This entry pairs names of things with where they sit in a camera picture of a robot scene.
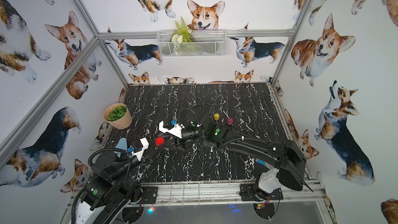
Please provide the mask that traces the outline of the red paint jar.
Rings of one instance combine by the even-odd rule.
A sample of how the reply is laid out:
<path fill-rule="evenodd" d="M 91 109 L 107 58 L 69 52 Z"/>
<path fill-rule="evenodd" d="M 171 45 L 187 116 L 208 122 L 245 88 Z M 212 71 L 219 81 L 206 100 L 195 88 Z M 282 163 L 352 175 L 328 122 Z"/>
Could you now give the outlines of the red paint jar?
<path fill-rule="evenodd" d="M 157 146 L 160 146 L 160 145 L 162 145 L 163 143 L 165 142 L 165 140 L 164 140 L 164 138 L 163 137 L 157 137 L 156 139 L 155 139 L 155 144 L 157 145 Z"/>

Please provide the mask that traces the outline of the magenta paint jar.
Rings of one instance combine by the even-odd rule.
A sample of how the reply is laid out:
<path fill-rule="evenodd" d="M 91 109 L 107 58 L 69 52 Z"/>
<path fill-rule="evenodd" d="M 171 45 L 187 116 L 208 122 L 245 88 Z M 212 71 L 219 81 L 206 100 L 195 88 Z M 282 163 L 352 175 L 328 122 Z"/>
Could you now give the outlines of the magenta paint jar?
<path fill-rule="evenodd" d="M 227 124 L 228 124 L 228 125 L 232 125 L 233 122 L 234 122 L 233 118 L 229 118 L 229 119 L 227 120 Z"/>

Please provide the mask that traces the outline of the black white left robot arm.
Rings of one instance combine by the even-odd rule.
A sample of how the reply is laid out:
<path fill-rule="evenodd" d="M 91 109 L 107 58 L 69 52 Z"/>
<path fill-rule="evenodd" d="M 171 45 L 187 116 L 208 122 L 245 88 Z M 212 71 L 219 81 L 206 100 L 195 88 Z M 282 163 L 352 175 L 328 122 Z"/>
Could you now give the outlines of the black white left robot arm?
<path fill-rule="evenodd" d="M 72 204 L 72 224 L 111 224 L 125 212 L 129 204 L 138 209 L 129 217 L 140 217 L 145 204 L 154 204 L 158 188 L 143 187 L 130 171 L 139 165 L 150 167 L 159 152 L 144 151 L 141 160 L 119 148 L 104 148 L 89 157 L 93 176 L 77 194 Z"/>

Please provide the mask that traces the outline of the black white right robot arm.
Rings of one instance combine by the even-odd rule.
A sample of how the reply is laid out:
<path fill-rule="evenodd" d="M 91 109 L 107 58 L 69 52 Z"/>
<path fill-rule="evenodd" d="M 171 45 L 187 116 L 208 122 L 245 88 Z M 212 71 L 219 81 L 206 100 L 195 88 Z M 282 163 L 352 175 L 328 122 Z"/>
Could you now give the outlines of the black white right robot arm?
<path fill-rule="evenodd" d="M 181 142 L 200 139 L 202 144 L 212 151 L 227 150 L 242 153 L 258 159 L 270 166 L 256 179 L 256 187 L 270 194 L 274 190 L 286 187 L 301 191 L 306 185 L 304 176 L 306 158 L 292 143 L 280 143 L 244 135 L 231 125 L 203 115 L 198 118 L 194 113 L 187 115 L 188 123 L 172 120 L 171 124 L 179 129 Z"/>

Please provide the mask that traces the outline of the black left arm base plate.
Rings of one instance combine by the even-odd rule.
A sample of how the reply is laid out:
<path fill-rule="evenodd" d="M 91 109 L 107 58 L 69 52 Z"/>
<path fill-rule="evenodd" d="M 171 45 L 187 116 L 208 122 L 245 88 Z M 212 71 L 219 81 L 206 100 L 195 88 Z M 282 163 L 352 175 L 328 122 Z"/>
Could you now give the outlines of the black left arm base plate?
<path fill-rule="evenodd" d="M 137 195 L 137 199 L 133 203 L 138 205 L 155 204 L 158 196 L 158 187 L 155 186 L 144 186 L 141 187 L 140 192 Z"/>

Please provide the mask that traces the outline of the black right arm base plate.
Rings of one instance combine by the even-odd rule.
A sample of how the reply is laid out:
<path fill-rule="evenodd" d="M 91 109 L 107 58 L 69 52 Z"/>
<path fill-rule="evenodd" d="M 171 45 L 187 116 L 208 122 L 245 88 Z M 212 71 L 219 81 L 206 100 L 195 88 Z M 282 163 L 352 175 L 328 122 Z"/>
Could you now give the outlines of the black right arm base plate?
<path fill-rule="evenodd" d="M 261 202 L 266 200 L 283 200 L 284 196 L 280 189 L 272 193 L 262 191 L 255 183 L 243 183 L 239 186 L 239 195 L 242 201 Z"/>

